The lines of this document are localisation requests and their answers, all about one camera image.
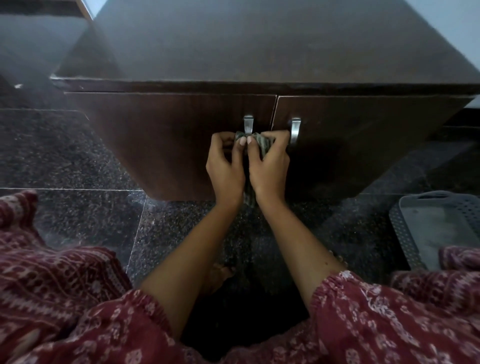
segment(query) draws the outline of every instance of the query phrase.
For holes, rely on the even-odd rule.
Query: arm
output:
[[[285,203],[285,180],[290,158],[286,152],[288,131],[265,132],[275,142],[260,160],[258,144],[248,138],[250,181],[257,202],[273,230],[290,274],[307,306],[315,289],[329,275],[345,267],[315,238]]]
[[[242,153],[246,139],[235,143],[231,164],[223,153],[223,147],[232,144],[234,137],[234,133],[228,132],[212,136],[206,168],[215,191],[215,207],[140,286],[163,306],[175,338],[180,337],[187,323],[203,281],[243,201]]]

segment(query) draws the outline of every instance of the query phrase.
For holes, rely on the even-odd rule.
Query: cabinet handle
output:
[[[290,145],[294,146],[297,143],[300,132],[300,118],[292,118],[292,128],[290,130]]]
[[[245,128],[245,134],[251,134],[253,132],[253,116],[245,115],[243,117],[243,127]]]

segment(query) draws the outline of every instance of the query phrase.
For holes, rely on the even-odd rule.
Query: dark brown cabinet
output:
[[[269,129],[275,96],[68,93],[95,132],[147,194],[158,200],[213,200],[205,170],[210,137]]]
[[[300,119],[287,193],[355,196],[459,108],[466,97],[280,96],[273,129]]]
[[[404,0],[108,1],[51,79],[163,200],[214,198],[210,135],[248,114],[300,119],[289,196],[354,196],[480,93]]]

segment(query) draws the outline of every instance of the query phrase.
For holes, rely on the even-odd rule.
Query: person's left hand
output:
[[[213,134],[206,168],[215,191],[217,205],[238,210],[243,202],[245,173],[242,156],[247,138],[242,137],[236,143],[233,143],[234,140],[235,133]],[[223,148],[232,144],[232,163],[229,163]]]

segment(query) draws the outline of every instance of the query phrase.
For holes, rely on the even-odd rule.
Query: cleaning cloth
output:
[[[235,141],[237,141],[243,136],[249,135],[251,135],[257,141],[258,147],[260,149],[260,159],[263,160],[267,152],[270,150],[273,142],[275,141],[275,138],[267,138],[260,135],[259,133],[245,134],[244,132],[237,132],[235,134]],[[243,150],[243,155],[243,169],[245,171],[245,188],[243,190],[243,203],[250,207],[255,207],[257,205],[257,200],[255,198],[255,191],[253,190],[252,184],[250,183],[247,147],[245,147],[245,149]]]

